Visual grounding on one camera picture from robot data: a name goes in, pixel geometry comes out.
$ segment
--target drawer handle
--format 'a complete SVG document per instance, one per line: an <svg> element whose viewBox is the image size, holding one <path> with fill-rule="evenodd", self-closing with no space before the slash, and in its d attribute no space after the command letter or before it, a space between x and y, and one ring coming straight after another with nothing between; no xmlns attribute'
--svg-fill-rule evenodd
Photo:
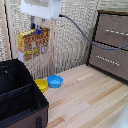
<svg viewBox="0 0 128 128"><path fill-rule="evenodd" d="M111 61L111 60L106 59L105 57L101 57L101 56L96 56L96 57L99 58L99 59L101 59L101 60L104 60L104 61L106 61L106 62L109 62L109 63L111 63L111 64L120 66L120 64L119 64L118 62L113 62L113 61Z"/></svg>
<svg viewBox="0 0 128 128"><path fill-rule="evenodd" d="M106 32L110 32L110 33L115 33L115 34L120 34L120 35L128 36L128 33L115 32L113 30L105 30L105 31Z"/></svg>

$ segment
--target wooden floor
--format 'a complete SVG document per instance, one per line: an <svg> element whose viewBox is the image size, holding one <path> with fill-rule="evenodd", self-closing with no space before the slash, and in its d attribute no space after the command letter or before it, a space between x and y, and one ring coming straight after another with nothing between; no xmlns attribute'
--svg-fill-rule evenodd
<svg viewBox="0 0 128 128"><path fill-rule="evenodd" d="M44 93L47 128L110 128L128 102L128 86L82 65L60 74L61 88Z"/></svg>

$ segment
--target blue bowl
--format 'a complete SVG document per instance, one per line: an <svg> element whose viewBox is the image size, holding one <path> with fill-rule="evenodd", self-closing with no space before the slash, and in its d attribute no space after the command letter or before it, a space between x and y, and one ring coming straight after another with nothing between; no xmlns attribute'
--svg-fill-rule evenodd
<svg viewBox="0 0 128 128"><path fill-rule="evenodd" d="M59 88L62 85L63 79L60 76L52 75L47 78L48 85L51 88Z"/></svg>

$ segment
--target yellow bowl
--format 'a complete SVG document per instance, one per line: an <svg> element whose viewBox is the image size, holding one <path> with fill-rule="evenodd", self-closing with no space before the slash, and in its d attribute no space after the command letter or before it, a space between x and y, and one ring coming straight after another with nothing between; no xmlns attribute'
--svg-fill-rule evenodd
<svg viewBox="0 0 128 128"><path fill-rule="evenodd" d="M44 93L47 90L48 82L46 80L37 79L35 80L35 83L37 84L42 93Z"/></svg>

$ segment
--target chest of drawers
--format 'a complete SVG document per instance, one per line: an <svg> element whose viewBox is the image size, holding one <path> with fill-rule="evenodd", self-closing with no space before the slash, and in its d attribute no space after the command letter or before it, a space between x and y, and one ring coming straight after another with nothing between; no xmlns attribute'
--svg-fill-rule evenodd
<svg viewBox="0 0 128 128"><path fill-rule="evenodd" d="M93 41L107 48L128 44L128 9L99 10ZM93 45L87 64L128 82L128 47L104 50Z"/></svg>

